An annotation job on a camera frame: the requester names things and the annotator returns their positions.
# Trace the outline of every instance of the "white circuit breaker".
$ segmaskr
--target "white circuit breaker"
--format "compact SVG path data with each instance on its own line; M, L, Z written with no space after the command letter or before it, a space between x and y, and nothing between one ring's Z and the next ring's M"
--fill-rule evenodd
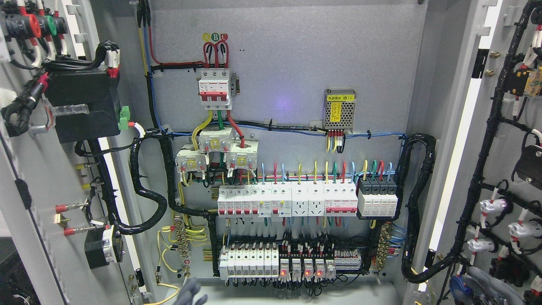
M203 154L214 151L227 153L233 140L234 133L231 127L225 127L223 130L205 128L199 133L199 151Z
M201 69L198 85L202 106L208 110L231 110L235 80L229 69Z
M218 192L218 216L224 218L354 217L357 210L353 183L266 182L223 185Z

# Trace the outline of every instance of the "wire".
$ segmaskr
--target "wire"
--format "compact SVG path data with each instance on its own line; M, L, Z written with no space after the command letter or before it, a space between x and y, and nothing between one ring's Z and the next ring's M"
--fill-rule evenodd
M207 127L207 125L209 125L211 120L212 120L212 111L209 110L209 115L207 116L207 119L203 121L203 123L201 123L198 127L196 127L194 131L192 132L192 144L194 144L194 148L196 149L196 151L199 150L199 145L198 145L198 142L196 141L196 136L198 135L200 131L202 131L205 127Z
M237 133L239 134L239 139L241 139L240 147L244 148L244 135L243 135L243 132L241 132L241 129L239 129L239 126L237 126L237 124L234 122L234 119L231 117L231 111L226 110L226 114L228 116L228 122L235 129L235 131L237 131Z

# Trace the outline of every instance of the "green wire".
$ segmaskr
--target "green wire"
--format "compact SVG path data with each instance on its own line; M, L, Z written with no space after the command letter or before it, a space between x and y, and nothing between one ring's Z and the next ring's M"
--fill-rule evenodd
M373 160L373 168L372 168L372 177L371 180L374 181L376 178L376 169L378 168L378 164L376 160Z
M337 183L337 162L335 162L335 165L333 166L333 183Z
M216 111L216 116L218 118L218 129L223 130L224 129L224 121L222 120L222 110Z

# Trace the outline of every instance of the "miniature circuit breaker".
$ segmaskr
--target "miniature circuit breaker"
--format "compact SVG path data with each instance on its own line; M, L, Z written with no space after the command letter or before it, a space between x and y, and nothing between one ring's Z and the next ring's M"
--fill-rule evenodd
M246 141L244 148L240 146L241 141L232 142L230 151L225 154L228 177L232 176L234 169L256 170L258 142Z
M205 177L205 156L196 151L193 144L183 146L177 154L176 162L181 181L185 181L185 174L190 171L198 171Z
M229 69L201 69L198 80L201 104L209 110L231 110L237 90L237 77Z
M199 150L204 154L213 151L227 153L230 151L234 139L233 128L231 127L225 127L223 130L205 128L199 133Z
M325 91L324 129L345 130L354 128L356 92L352 89L327 89Z

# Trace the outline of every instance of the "power outlet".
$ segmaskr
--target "power outlet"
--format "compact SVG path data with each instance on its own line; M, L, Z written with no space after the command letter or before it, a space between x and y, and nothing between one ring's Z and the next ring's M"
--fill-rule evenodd
M324 201L309 201L309 216L324 216Z

